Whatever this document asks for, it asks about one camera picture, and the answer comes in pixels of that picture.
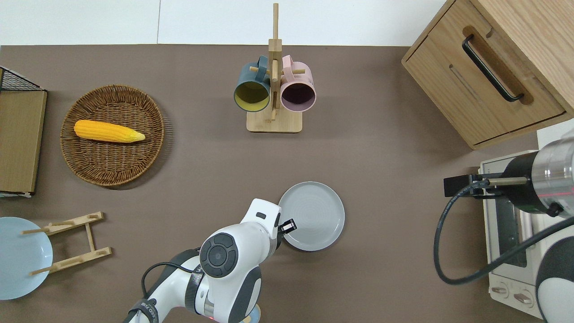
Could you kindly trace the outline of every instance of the wooden cabinet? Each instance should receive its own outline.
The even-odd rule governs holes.
[[[449,0],[402,64],[482,148],[574,117],[572,17],[570,0]]]

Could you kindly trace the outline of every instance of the pink mug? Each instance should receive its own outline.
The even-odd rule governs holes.
[[[305,70],[303,74],[293,74],[293,70]],[[281,77],[281,105],[293,112],[309,110],[317,100],[313,75],[309,67],[300,62],[294,62],[291,55],[283,57],[283,73]]]

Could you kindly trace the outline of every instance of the oven window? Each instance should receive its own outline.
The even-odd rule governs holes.
[[[502,255],[522,242],[522,237],[520,236],[520,213],[505,197],[499,197],[495,201],[497,206],[498,248]],[[505,263],[526,267],[526,251],[520,252]]]

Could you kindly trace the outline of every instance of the mug handle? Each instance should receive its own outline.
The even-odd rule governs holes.
[[[266,56],[259,56],[259,60],[257,61],[257,74],[255,76],[255,80],[259,81],[259,82],[263,82],[263,79],[265,78],[265,75],[267,73],[267,64],[268,64],[268,59]]]
[[[283,57],[283,74],[285,75],[287,82],[292,82],[295,80],[295,75],[293,75],[293,70],[291,69],[292,64],[293,59],[291,58],[291,55]]]

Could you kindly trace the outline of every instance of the corn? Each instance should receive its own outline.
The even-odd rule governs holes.
[[[78,120],[73,127],[76,135],[85,139],[112,141],[114,143],[133,143],[144,140],[145,136],[134,129],[91,120]]]

